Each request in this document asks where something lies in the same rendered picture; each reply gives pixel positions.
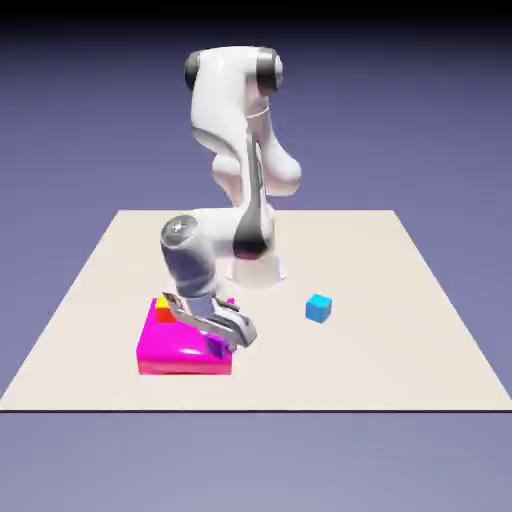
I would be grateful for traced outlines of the small cyan cube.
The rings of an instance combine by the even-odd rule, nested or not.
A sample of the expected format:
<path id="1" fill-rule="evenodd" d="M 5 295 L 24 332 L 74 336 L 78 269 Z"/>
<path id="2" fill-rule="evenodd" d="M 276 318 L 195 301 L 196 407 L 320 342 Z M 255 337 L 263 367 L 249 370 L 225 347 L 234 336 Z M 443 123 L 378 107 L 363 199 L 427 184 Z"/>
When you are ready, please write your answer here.
<path id="1" fill-rule="evenodd" d="M 316 323 L 324 323 L 332 311 L 332 299 L 313 294 L 306 302 L 305 316 Z"/>

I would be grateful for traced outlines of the small yellow cube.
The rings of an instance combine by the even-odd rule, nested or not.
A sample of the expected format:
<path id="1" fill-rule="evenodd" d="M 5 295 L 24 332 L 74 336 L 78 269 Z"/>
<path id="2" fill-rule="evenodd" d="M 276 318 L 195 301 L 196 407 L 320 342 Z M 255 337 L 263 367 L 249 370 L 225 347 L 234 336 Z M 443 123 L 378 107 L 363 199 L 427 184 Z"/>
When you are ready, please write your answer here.
<path id="1" fill-rule="evenodd" d="M 155 318 L 157 323 L 175 323 L 176 318 L 165 296 L 160 296 L 155 302 Z"/>

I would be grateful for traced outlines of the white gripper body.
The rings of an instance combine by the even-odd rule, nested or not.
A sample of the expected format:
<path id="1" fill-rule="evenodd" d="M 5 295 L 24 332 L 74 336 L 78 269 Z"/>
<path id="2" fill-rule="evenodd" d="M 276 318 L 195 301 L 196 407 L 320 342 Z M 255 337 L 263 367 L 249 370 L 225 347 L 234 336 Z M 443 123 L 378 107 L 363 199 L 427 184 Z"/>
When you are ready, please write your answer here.
<path id="1" fill-rule="evenodd" d="M 215 294 L 181 299 L 164 292 L 163 296 L 177 321 L 222 339 L 229 349 L 247 348 L 257 338 L 254 324 L 239 307 L 220 300 Z"/>

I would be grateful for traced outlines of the large magenta box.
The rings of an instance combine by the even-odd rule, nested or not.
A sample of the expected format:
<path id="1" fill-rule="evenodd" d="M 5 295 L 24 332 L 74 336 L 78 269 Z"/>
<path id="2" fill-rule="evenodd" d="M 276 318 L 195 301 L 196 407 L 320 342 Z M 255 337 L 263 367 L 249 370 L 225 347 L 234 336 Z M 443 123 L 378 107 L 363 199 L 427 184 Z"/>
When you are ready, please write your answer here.
<path id="1" fill-rule="evenodd" d="M 218 359 L 206 348 L 207 335 L 176 321 L 157 323 L 153 298 L 136 348 L 141 375 L 230 375 L 232 354 Z"/>

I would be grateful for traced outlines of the small purple cube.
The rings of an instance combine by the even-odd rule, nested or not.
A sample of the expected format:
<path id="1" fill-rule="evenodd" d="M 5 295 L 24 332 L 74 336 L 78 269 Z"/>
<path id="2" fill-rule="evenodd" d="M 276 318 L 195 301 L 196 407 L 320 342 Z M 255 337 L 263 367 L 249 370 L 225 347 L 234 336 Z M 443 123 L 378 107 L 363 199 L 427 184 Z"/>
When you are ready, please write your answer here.
<path id="1" fill-rule="evenodd" d="M 204 337 L 207 350 L 218 359 L 225 359 L 232 354 L 230 344 L 221 338 L 207 334 Z"/>

